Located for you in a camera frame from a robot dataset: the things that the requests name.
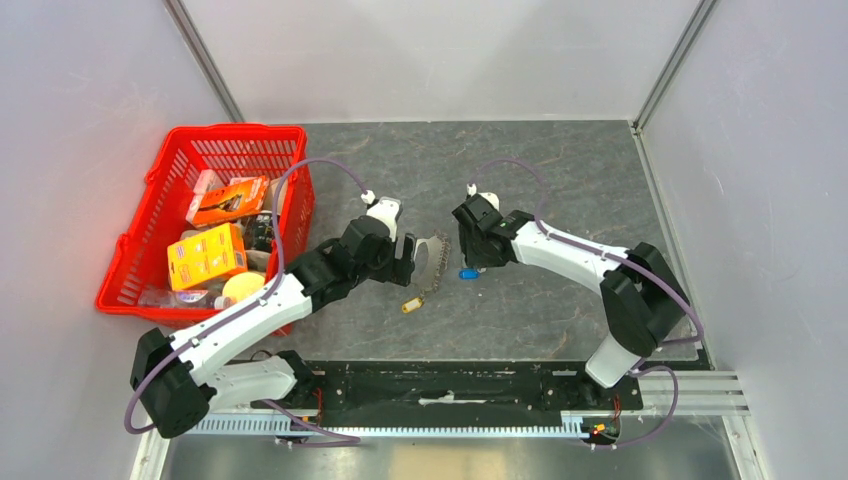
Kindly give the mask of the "blue key tag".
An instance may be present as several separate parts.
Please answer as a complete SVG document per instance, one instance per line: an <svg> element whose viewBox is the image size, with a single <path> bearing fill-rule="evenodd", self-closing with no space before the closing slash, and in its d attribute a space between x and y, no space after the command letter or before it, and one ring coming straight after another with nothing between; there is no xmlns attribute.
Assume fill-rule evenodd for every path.
<svg viewBox="0 0 848 480"><path fill-rule="evenodd" d="M475 280L478 279L480 275L481 272L473 268L463 268L458 272L458 278L460 280Z"/></svg>

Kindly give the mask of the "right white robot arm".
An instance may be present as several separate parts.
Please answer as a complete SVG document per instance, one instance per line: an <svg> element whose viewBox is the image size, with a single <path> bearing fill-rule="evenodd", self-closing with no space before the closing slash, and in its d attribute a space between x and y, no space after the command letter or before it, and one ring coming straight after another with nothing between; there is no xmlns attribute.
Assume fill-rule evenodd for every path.
<svg viewBox="0 0 848 480"><path fill-rule="evenodd" d="M601 409L617 383L660 348L688 315L688 299L659 250L603 245L557 230L532 214L498 209L496 195L474 193L452 212L465 264L492 269L509 263L539 267L597 294L608 333L586 361L579 400Z"/></svg>

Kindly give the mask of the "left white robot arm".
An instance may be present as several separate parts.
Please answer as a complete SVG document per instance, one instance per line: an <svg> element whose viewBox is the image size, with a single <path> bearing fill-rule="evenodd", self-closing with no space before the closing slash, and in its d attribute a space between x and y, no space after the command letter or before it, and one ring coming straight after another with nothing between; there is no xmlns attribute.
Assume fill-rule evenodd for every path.
<svg viewBox="0 0 848 480"><path fill-rule="evenodd" d="M172 335L154 328L138 341L130 403L142 404L151 428L170 439L208 413L237 404L283 401L307 405L315 380L300 356L282 352L261 361L236 356L274 331L340 301L367 280L407 286L416 238L399 238L400 201L382 197L339 238L299 255L259 291Z"/></svg>

